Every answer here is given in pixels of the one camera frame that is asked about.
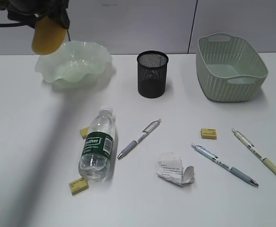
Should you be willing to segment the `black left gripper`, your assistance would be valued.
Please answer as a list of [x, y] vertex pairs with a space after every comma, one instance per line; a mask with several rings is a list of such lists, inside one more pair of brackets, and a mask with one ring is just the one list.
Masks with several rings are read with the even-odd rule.
[[8, 12], [8, 19], [14, 23], [0, 24], [0, 27], [29, 26], [35, 28], [38, 20], [48, 16], [64, 29], [70, 26], [66, 9], [67, 0], [0, 0], [0, 10]]

